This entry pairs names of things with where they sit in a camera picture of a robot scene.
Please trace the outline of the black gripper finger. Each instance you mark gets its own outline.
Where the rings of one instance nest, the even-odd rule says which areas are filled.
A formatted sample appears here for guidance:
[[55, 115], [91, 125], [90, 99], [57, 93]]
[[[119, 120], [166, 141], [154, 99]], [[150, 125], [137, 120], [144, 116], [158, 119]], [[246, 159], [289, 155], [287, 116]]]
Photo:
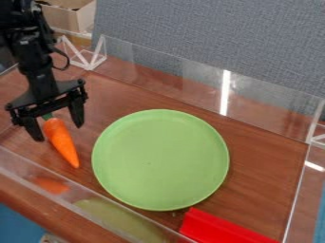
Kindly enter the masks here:
[[69, 111], [75, 126], [81, 128], [85, 124], [85, 101], [82, 98], [70, 101]]
[[22, 124], [35, 141], [45, 141], [45, 136], [39, 127], [38, 119], [34, 117], [23, 117]]

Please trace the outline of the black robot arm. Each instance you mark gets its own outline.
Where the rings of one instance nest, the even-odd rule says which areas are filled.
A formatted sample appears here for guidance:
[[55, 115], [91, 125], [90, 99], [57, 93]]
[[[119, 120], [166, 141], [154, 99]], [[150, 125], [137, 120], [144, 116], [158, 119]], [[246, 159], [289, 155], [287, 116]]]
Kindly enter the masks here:
[[28, 82], [27, 91], [6, 105], [12, 124], [23, 126], [35, 141], [45, 141], [38, 117], [67, 107], [75, 126], [81, 128], [86, 81], [62, 82], [55, 78], [54, 69], [67, 70], [70, 58], [57, 48], [54, 30], [35, 0], [0, 0], [0, 39]]

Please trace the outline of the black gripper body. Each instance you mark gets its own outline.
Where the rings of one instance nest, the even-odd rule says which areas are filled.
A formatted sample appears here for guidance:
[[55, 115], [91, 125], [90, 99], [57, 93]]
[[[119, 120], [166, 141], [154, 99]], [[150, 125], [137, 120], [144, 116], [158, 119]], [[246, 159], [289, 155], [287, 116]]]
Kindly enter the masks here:
[[22, 125], [23, 117], [41, 117], [65, 107], [70, 101], [87, 100], [86, 81], [83, 79], [58, 81], [54, 75], [54, 62], [50, 55], [45, 57], [15, 57], [19, 72], [28, 81], [27, 91], [6, 105], [12, 123]]

